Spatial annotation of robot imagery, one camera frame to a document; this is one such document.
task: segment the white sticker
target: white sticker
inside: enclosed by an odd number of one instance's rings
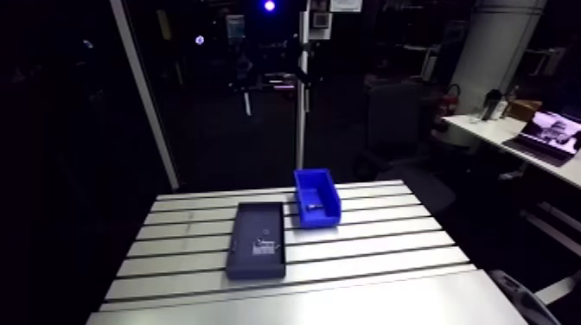
[[[331,12],[361,12],[362,0],[331,0]]]
[[[275,250],[274,241],[262,240],[252,244],[252,255],[272,255]]]

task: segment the laptop screen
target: laptop screen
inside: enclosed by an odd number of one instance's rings
[[[535,112],[520,135],[572,155],[581,147],[581,124],[554,112]]]

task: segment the blue plastic bin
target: blue plastic bin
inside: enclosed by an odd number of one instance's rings
[[[341,200],[328,169],[295,170],[295,182],[302,228],[339,224]]]

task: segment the door frame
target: door frame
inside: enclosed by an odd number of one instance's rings
[[[123,0],[110,0],[110,3],[121,36],[121,42],[123,43],[125,54],[127,55],[127,60],[131,66],[133,79],[135,80],[139,91],[141,102],[144,105],[145,115],[150,123],[151,132],[156,141],[157,151],[159,152],[159,156],[162,158],[163,167],[165,169],[165,174],[168,177],[169,185],[171,186],[172,191],[175,192],[180,187],[176,168],[174,167],[175,165],[172,161],[171,154],[169,153],[168,145],[163,136],[163,129],[159,123],[156,107],[153,102],[153,97],[151,96],[150,85],[145,78],[143,65],[139,59],[139,55],[137,54]]]

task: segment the black tray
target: black tray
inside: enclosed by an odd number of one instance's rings
[[[240,203],[226,262],[228,278],[273,278],[285,273],[283,204]]]

